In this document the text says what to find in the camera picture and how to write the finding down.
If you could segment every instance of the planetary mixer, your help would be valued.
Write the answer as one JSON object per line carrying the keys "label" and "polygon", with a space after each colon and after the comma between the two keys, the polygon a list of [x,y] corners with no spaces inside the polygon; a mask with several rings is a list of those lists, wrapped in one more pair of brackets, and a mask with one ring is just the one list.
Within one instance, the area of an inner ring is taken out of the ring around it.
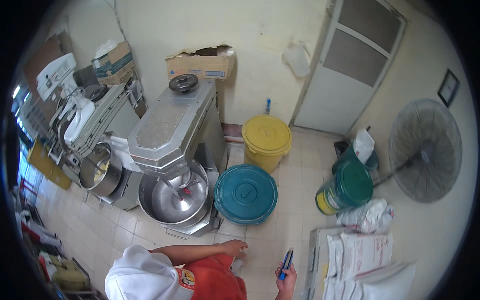
{"label": "planetary mixer", "polygon": [[215,80],[185,74],[168,87],[129,135],[128,147],[144,171],[145,213],[176,236],[198,237],[218,227],[213,191],[227,163]]}

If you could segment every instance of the tiled floor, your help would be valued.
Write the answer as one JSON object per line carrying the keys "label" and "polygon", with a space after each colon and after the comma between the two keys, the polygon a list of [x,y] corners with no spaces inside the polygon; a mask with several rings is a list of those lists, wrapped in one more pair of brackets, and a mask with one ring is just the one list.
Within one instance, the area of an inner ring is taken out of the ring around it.
{"label": "tiled floor", "polygon": [[[274,299],[277,293],[274,270],[290,247],[296,250],[294,265],[298,280],[294,299],[305,284],[309,232],[335,223],[315,206],[314,197],[331,176],[336,160],[328,136],[292,132],[292,149],[271,174],[278,185],[278,203],[268,219],[257,226],[239,227],[224,221],[217,233],[181,240],[165,233],[140,209],[122,211],[101,204],[72,184],[68,191],[43,180],[37,208],[46,226],[64,241],[67,257],[74,256],[88,271],[94,287],[104,292],[105,276],[125,248],[140,244],[148,249],[174,244],[212,244],[240,239],[248,243],[247,259],[240,275],[249,300]],[[230,148],[229,166],[243,162],[243,147]]]}

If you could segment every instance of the green bucket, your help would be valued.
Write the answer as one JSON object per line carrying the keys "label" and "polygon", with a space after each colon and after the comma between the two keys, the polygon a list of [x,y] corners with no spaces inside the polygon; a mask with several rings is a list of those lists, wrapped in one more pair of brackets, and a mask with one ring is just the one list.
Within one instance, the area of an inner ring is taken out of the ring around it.
{"label": "green bucket", "polygon": [[[358,157],[355,155],[355,151],[353,150],[353,144],[348,146],[345,152],[336,160],[336,162],[332,166],[332,174],[335,174],[338,170],[338,167],[344,164],[347,161],[359,161]],[[365,165],[363,165],[368,171],[373,171],[378,168],[378,156],[375,150],[372,152],[372,155],[368,158]]]}
{"label": "green bucket", "polygon": [[373,182],[360,161],[347,160],[325,182],[315,197],[317,208],[325,215],[335,215],[370,201]]}

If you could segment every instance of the label on bucket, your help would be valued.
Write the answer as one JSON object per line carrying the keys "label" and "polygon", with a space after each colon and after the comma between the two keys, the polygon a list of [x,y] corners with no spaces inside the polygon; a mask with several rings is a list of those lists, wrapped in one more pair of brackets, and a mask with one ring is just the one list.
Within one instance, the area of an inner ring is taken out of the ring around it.
{"label": "label on bucket", "polygon": [[340,212],[340,206],[335,202],[335,193],[332,188],[325,189],[317,194],[317,206],[326,215],[335,215]]}

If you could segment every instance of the hand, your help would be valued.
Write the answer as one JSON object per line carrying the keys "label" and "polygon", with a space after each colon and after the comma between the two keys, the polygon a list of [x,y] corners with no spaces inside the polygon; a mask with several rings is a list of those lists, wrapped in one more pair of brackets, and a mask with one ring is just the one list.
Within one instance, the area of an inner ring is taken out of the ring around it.
{"label": "hand", "polygon": [[222,247],[222,252],[232,257],[245,257],[247,254],[240,251],[240,249],[248,248],[248,244],[241,240],[229,240],[219,244]]}
{"label": "hand", "polygon": [[[293,289],[295,287],[295,282],[297,281],[297,272],[295,271],[295,267],[293,263],[290,264],[290,269],[283,269],[283,263],[279,263],[280,267],[276,269],[276,287],[278,288],[278,293],[284,293],[287,295],[293,295]],[[285,279],[281,280],[278,279],[280,275],[280,270],[285,273]]]}

